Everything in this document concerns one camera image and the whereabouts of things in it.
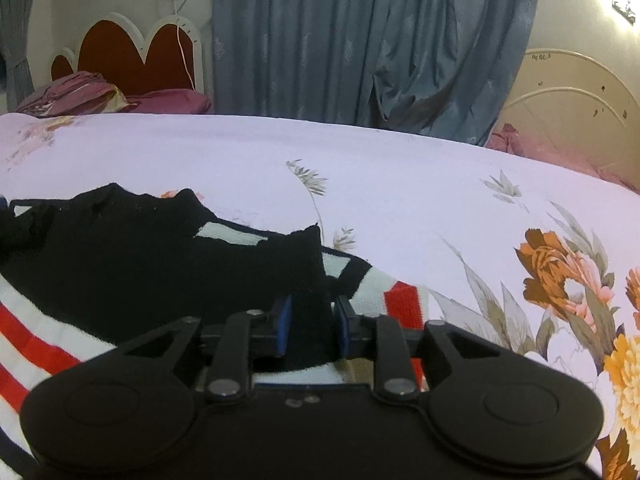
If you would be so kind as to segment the striped knit sweater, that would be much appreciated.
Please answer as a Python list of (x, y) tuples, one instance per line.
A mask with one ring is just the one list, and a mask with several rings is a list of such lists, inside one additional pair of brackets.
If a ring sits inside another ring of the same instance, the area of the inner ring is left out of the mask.
[(416, 298), (367, 261), (323, 247), (313, 226), (257, 232), (217, 218), (189, 190), (156, 198), (114, 184), (71, 200), (3, 204), (1, 274), (61, 335), (107, 344), (186, 315), (224, 322), (289, 292), (294, 353), (262, 362), (267, 372), (323, 362), (333, 296), (362, 312)]

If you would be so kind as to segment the pink floral bed sheet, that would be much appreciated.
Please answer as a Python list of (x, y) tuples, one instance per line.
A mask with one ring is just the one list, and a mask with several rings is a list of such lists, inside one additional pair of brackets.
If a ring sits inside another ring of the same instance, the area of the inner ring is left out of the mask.
[(352, 305), (442, 318), (573, 376), (604, 424), (590, 466), (639, 474), (639, 197), (487, 148), (299, 120), (114, 114), (1, 119), (1, 193), (68, 200), (118, 184), (190, 191), (195, 231), (254, 245), (318, 226), (326, 273), (364, 267)]

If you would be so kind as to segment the red heart headboard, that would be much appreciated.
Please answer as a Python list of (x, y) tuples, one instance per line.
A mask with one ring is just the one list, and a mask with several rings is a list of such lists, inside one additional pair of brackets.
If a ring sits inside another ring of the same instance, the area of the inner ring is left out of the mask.
[(96, 73), (125, 96), (168, 89), (203, 93), (202, 40), (187, 18), (160, 18), (147, 34), (120, 13), (112, 12), (91, 25), (73, 50), (53, 55), (50, 78), (76, 72)]

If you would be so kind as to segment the blue curtain centre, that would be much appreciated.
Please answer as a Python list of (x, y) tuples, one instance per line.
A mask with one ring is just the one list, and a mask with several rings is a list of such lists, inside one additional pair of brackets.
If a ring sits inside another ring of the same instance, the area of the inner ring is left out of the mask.
[(213, 0), (221, 114), (487, 142), (538, 0)]

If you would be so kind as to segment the blue curtain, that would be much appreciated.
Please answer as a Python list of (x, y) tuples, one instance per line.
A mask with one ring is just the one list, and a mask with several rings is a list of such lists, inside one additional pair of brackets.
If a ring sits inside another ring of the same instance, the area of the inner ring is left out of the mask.
[(213, 0), (221, 114), (487, 142), (538, 0)]
[(1, 54), (6, 62), (6, 102), (13, 112), (34, 91), (27, 36), (34, 0), (1, 0)]

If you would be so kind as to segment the cream round headboard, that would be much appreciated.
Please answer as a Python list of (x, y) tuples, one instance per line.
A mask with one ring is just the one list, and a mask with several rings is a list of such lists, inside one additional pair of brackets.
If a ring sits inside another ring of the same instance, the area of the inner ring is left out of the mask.
[(639, 101), (602, 63), (561, 49), (525, 53), (497, 124), (639, 185)]

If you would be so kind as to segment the blue curtain left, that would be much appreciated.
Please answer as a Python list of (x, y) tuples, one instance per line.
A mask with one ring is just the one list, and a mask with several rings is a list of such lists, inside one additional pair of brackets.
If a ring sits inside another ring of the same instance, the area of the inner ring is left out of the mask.
[(34, 0), (1, 0), (1, 54), (6, 62), (6, 102), (13, 112), (34, 91), (27, 36)]

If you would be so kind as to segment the wall lamp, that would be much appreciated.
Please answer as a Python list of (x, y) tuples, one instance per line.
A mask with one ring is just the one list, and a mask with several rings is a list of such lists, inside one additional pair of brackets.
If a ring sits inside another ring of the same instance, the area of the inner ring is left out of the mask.
[(631, 2), (621, 2), (618, 0), (612, 1), (612, 8), (620, 14), (629, 24), (634, 25), (637, 21), (637, 14), (634, 12), (634, 9), (631, 7)]

